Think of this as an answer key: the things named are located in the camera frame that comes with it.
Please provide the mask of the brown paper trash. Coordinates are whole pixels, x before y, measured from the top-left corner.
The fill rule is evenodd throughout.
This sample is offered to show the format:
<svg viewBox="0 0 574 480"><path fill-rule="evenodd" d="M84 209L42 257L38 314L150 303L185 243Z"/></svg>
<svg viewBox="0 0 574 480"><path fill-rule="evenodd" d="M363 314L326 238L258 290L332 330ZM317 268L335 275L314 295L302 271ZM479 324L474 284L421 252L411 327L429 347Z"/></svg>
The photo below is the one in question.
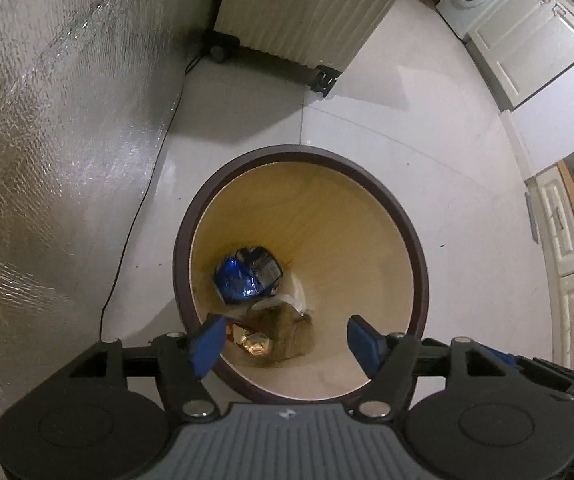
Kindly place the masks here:
<svg viewBox="0 0 574 480"><path fill-rule="evenodd" d="M268 363L287 361L310 353L315 346L312 317L290 304L249 311L249 326L270 339L269 351L262 357Z"/></svg>

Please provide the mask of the round beige trash bin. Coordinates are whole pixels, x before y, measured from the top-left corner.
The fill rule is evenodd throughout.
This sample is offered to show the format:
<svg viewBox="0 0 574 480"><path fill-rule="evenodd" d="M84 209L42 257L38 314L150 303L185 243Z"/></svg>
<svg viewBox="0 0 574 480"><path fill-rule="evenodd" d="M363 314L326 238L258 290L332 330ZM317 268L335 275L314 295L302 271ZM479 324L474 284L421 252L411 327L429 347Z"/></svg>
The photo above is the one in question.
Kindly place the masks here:
<svg viewBox="0 0 574 480"><path fill-rule="evenodd" d="M262 246L302 283L315 346L263 365L226 344L214 374L259 403L355 405L367 377L351 354L350 316L385 333L424 333L429 276L421 241L380 180L338 154L275 145L241 155L206 180L189 204L173 254L173 286L190 332L225 313L212 273L237 249Z"/></svg>

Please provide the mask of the blue crumpled snack wrapper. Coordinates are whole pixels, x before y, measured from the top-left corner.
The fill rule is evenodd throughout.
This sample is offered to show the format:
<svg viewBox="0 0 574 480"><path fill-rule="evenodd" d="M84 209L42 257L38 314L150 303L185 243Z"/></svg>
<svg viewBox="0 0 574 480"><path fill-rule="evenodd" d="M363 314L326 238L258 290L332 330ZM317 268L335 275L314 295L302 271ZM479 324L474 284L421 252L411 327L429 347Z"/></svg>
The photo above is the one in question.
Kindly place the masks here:
<svg viewBox="0 0 574 480"><path fill-rule="evenodd" d="M283 269L265 247L237 249L214 269L212 281L224 304L247 304L272 297L283 278Z"/></svg>

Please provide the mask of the white crumpled tissue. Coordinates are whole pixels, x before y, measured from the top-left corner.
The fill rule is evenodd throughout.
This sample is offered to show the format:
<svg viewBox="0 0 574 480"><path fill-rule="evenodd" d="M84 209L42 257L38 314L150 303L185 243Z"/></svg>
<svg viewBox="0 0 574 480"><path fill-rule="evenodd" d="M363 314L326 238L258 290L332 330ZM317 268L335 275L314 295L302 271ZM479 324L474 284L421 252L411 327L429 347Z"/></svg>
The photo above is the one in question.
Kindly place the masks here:
<svg viewBox="0 0 574 480"><path fill-rule="evenodd" d="M252 311L262 311L280 307L283 304L292 307L300 315L310 313L302 283L293 272L286 272L283 275L274 296L255 302L250 309Z"/></svg>

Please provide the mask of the white low drawer cabinet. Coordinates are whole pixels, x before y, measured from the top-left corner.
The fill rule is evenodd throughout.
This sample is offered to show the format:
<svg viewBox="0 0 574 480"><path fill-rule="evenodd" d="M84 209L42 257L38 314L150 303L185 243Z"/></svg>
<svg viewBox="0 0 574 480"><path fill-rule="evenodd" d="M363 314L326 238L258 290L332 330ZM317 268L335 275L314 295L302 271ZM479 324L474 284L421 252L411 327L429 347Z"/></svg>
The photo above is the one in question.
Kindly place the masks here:
<svg viewBox="0 0 574 480"><path fill-rule="evenodd" d="M574 370L574 179L558 162L527 188L548 277L553 359Z"/></svg>

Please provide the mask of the cream ribbed suitcase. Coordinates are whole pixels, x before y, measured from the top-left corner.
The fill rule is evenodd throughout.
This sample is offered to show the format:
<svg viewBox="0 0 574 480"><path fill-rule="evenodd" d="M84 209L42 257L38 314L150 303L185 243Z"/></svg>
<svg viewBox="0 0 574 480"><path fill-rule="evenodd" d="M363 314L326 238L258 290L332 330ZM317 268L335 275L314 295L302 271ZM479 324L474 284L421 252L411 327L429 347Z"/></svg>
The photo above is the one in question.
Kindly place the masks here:
<svg viewBox="0 0 574 480"><path fill-rule="evenodd" d="M205 44L220 63L250 49L306 67L327 96L396 1L220 0Z"/></svg>

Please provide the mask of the white kitchen cabinet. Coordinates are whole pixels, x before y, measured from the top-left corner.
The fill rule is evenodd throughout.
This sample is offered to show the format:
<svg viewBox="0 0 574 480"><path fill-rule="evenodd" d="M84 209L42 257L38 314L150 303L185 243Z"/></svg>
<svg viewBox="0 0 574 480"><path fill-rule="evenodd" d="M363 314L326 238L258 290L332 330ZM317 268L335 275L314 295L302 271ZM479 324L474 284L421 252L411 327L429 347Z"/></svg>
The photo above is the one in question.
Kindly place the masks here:
<svg viewBox="0 0 574 480"><path fill-rule="evenodd" d="M560 0L502 0L470 29L466 47L514 110L574 65L574 12Z"/></svg>

